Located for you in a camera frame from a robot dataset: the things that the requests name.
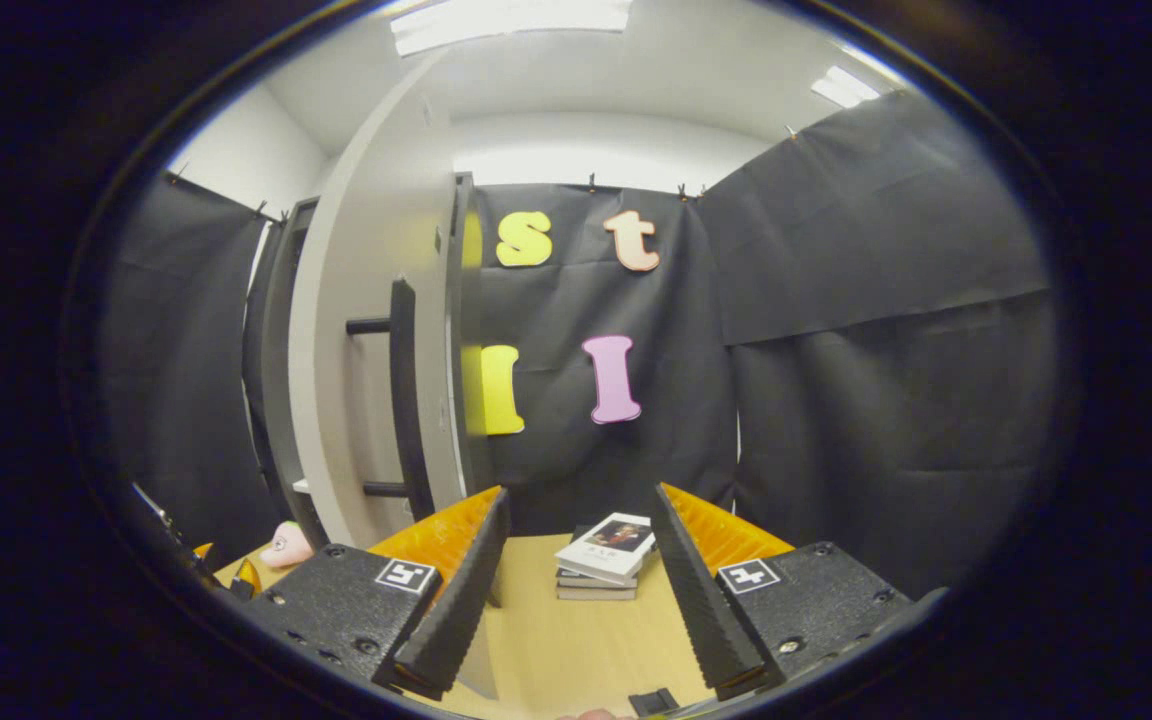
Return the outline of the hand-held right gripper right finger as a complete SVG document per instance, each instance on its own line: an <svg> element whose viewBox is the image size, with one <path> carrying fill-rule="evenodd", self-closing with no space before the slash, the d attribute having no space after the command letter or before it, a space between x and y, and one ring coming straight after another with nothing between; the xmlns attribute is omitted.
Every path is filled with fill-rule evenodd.
<svg viewBox="0 0 1152 720"><path fill-rule="evenodd" d="M655 488L652 528L719 702L813 682L914 617L905 593L836 543L794 547L669 484Z"/></svg>

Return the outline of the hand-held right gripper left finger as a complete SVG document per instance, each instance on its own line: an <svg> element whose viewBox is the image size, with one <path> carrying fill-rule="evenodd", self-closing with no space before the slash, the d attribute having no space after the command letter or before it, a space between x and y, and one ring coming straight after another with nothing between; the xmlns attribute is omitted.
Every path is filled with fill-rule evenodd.
<svg viewBox="0 0 1152 720"><path fill-rule="evenodd" d="M326 544L241 611L343 683L439 702L479 629L509 524L506 488L485 488L369 550Z"/></svg>

